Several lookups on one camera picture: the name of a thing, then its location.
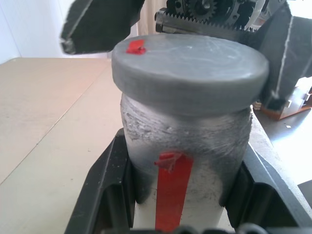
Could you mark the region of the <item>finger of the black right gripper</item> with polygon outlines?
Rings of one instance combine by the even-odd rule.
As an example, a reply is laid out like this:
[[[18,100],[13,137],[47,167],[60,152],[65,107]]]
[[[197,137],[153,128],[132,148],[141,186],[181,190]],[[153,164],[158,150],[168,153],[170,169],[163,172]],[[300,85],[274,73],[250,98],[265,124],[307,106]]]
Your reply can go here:
[[[282,4],[247,45],[269,61],[269,76],[260,94],[261,103],[280,110],[297,81],[312,76],[312,4]]]
[[[60,35],[66,54],[110,52],[130,35],[144,0],[75,0]]]

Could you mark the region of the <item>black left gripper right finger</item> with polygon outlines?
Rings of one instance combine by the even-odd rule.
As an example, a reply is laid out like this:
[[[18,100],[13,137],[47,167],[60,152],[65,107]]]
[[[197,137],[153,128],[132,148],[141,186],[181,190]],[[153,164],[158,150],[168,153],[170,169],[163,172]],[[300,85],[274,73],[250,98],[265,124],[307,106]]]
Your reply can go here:
[[[218,174],[226,182],[219,204],[226,208],[231,226],[247,223],[273,232],[312,234],[312,217],[277,170],[251,145],[244,159],[218,154]]]

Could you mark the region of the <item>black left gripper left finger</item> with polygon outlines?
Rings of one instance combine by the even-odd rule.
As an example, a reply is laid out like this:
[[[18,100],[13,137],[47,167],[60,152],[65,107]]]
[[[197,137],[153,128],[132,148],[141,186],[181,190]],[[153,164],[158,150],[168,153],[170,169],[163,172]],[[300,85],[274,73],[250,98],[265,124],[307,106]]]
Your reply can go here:
[[[102,234],[129,229],[135,214],[132,164],[124,130],[90,168],[64,234]]]

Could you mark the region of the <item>grey round jar lid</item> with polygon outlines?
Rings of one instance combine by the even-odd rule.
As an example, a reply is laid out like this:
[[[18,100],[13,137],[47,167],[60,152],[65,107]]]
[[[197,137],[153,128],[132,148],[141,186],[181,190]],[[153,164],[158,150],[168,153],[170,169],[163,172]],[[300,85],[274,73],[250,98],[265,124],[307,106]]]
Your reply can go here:
[[[269,75],[257,50],[186,34],[129,38],[112,52],[113,80],[127,97],[162,112],[217,115],[249,107]]]

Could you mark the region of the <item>grey jar with red tape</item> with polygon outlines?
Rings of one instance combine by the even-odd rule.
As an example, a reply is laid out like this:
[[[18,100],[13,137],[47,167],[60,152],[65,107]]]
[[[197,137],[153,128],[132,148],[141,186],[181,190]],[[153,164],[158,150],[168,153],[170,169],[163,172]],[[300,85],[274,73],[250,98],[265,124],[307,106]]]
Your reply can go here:
[[[251,109],[180,117],[126,95],[120,109],[134,170],[134,228],[217,227],[248,146]]]

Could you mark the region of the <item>orange and white box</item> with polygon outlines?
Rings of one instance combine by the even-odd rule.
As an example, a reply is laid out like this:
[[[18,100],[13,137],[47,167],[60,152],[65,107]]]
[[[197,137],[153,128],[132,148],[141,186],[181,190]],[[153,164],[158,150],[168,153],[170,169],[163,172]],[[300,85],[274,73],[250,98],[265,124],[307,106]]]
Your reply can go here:
[[[268,117],[279,121],[286,117],[293,116],[300,112],[312,108],[312,77],[304,77],[298,80],[293,93],[289,97],[289,100],[285,103],[283,108],[278,111],[269,110],[262,107],[260,102],[253,103],[253,109],[255,111],[262,111]]]

